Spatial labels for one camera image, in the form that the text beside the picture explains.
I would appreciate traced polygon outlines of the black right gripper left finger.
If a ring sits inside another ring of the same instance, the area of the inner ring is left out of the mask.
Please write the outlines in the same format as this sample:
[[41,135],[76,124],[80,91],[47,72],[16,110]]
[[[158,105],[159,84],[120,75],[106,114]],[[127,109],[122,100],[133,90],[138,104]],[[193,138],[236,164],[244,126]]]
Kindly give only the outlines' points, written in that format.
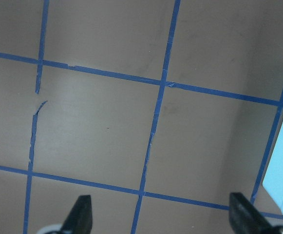
[[90,234],[93,227],[90,195],[80,195],[63,222],[60,234]]

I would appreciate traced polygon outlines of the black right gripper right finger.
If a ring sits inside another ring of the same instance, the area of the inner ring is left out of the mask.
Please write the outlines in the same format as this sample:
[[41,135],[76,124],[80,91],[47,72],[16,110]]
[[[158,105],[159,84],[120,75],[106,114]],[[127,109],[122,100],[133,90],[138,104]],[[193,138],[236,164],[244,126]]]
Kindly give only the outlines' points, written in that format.
[[235,234],[283,234],[283,225],[271,225],[242,193],[229,194],[229,223]]

